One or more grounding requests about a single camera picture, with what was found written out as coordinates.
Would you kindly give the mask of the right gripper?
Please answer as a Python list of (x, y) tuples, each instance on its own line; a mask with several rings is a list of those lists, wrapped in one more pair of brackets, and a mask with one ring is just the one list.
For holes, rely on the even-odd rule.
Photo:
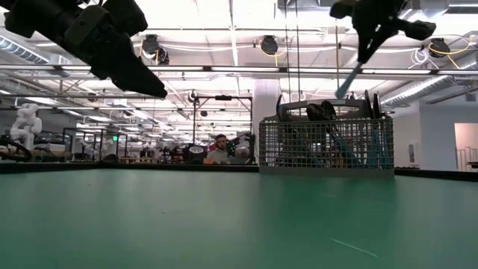
[(350, 17), (358, 34), (358, 62), (365, 64), (389, 38), (402, 31), (408, 38), (425, 40), (433, 35), (436, 24), (399, 18), (405, 0), (337, 0), (329, 15)]

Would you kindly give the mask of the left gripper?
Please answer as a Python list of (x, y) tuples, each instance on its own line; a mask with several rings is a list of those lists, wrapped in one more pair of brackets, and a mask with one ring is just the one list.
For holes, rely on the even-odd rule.
[(134, 51), (131, 36), (148, 27), (135, 0), (0, 0), (0, 7), (8, 31), (27, 38), (41, 33), (120, 90), (167, 96), (164, 83)]

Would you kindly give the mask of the white robot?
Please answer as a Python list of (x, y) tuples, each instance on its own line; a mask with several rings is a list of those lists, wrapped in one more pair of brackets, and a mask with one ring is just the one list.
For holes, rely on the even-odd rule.
[(37, 116), (39, 105), (25, 103), (16, 112), (16, 120), (10, 129), (11, 140), (22, 140), (26, 149), (34, 148), (34, 137), (42, 131), (43, 122)]

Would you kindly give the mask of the white building column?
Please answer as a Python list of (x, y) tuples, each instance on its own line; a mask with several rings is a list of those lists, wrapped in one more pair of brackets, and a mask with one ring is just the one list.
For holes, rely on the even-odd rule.
[(255, 154), (258, 154), (259, 123), (276, 114), (276, 103), (281, 93), (279, 80), (258, 79), (252, 92), (252, 119), (255, 134)]

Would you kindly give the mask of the person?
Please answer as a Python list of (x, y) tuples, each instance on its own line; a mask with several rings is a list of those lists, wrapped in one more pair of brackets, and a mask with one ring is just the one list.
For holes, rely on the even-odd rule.
[(224, 134), (219, 134), (215, 137), (214, 150), (210, 151), (206, 158), (207, 164), (231, 164), (228, 148), (227, 138)]

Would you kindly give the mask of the silver ventilation duct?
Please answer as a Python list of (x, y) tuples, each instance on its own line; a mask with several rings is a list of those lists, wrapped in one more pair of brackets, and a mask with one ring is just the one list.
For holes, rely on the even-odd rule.
[(70, 65), (71, 63), (72, 61), (63, 55), (38, 52), (0, 35), (0, 64)]
[(454, 82), (451, 75), (440, 75), (423, 81), (414, 81), (384, 95), (380, 104), (391, 107), (408, 104), (431, 93), (451, 87)]

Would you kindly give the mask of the black aluminium table frame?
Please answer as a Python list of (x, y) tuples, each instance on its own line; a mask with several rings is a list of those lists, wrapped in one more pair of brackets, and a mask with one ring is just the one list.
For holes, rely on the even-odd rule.
[(394, 176), (408, 176), (428, 179), (443, 179), (460, 182), (478, 182), (478, 173), (394, 169), (374, 170), (360, 168), (313, 168), (313, 167), (258, 167), (252, 165), (204, 165), (204, 164), (121, 164), (104, 162), (70, 162), (70, 163), (13, 163), (0, 161), (0, 174), (56, 172), (70, 170), (117, 169), (117, 170), (171, 170), (194, 172), (227, 173), (263, 173), (289, 176), (317, 176), (343, 178), (391, 179)]

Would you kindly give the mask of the long ceiling light rail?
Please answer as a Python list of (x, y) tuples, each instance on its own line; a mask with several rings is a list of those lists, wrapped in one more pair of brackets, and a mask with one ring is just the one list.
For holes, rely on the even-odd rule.
[[(35, 70), (35, 71), (85, 71), (89, 66), (76, 65), (20, 65), (0, 64), (4, 70)], [(149, 66), (153, 72), (257, 72), (257, 73), (317, 73), (317, 74), (350, 74), (353, 69), (335, 69), (327, 67), (297, 68), (297, 67), (211, 67), (211, 66)], [(370, 69), (358, 68), (358, 74), (366, 75), (478, 75), (478, 69)]]

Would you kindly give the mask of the black gantry frame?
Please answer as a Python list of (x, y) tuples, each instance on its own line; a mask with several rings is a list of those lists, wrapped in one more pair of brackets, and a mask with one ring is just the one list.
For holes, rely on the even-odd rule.
[[(196, 144), (196, 116), (197, 111), (206, 104), (209, 99), (214, 98), (216, 101), (232, 101), (234, 99), (238, 100), (245, 108), (249, 111), (249, 131), (253, 133), (253, 104), (252, 104), (252, 97), (250, 96), (228, 96), (228, 95), (216, 95), (212, 96), (194, 96), (193, 98), (193, 145)], [(250, 107), (248, 108), (244, 103), (243, 99), (249, 100)]]

